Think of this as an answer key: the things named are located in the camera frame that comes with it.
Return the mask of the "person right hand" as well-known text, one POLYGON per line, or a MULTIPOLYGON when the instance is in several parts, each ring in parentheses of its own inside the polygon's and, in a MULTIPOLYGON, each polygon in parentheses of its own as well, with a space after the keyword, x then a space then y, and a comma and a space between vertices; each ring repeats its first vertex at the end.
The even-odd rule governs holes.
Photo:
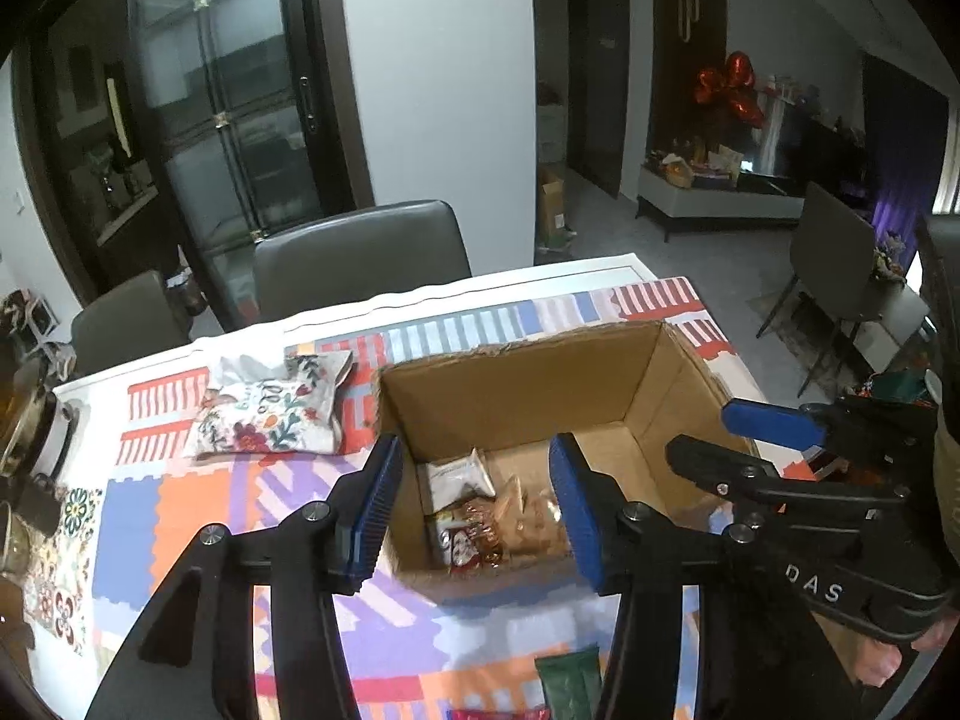
MULTIPOLYGON (((949 642, 957 628, 958 613, 949 611, 932 628, 916 639, 911 648, 918 653, 939 652, 949 642)), ((853 678, 869 688, 882 688, 900 670, 903 655, 895 645, 878 642, 864 635, 856 635, 854 645, 853 678)))

